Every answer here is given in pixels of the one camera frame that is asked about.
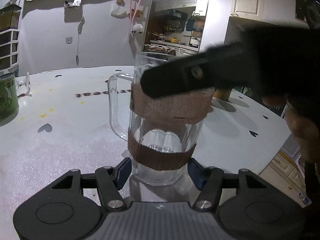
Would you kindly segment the person's right hand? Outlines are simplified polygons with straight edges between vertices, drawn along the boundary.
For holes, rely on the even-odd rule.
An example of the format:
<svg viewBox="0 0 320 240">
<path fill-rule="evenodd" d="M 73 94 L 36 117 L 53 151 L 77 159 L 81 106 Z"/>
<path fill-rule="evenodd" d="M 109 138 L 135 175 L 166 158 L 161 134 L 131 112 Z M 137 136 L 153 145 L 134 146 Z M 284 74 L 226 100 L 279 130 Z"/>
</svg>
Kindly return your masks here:
<svg viewBox="0 0 320 240">
<path fill-rule="evenodd" d="M 262 101 L 267 106 L 287 104 L 285 120 L 306 161 L 319 163 L 319 130 L 310 120 L 300 116 L 295 108 L 285 98 L 266 98 Z"/>
</svg>

